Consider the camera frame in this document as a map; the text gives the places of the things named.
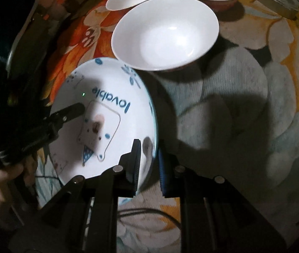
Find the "person left hand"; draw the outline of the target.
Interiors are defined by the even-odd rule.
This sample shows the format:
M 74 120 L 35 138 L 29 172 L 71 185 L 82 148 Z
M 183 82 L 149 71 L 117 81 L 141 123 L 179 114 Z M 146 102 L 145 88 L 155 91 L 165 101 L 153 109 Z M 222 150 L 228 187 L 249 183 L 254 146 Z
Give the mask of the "person left hand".
M 24 181 L 22 189 L 26 188 L 31 192 L 36 181 L 36 170 L 37 161 L 31 155 L 25 162 L 0 168 L 0 227 L 9 229 L 15 223 L 11 216 L 11 213 L 15 213 L 15 200 L 12 194 L 18 192 L 18 189 L 11 186 L 12 181 L 22 176 Z

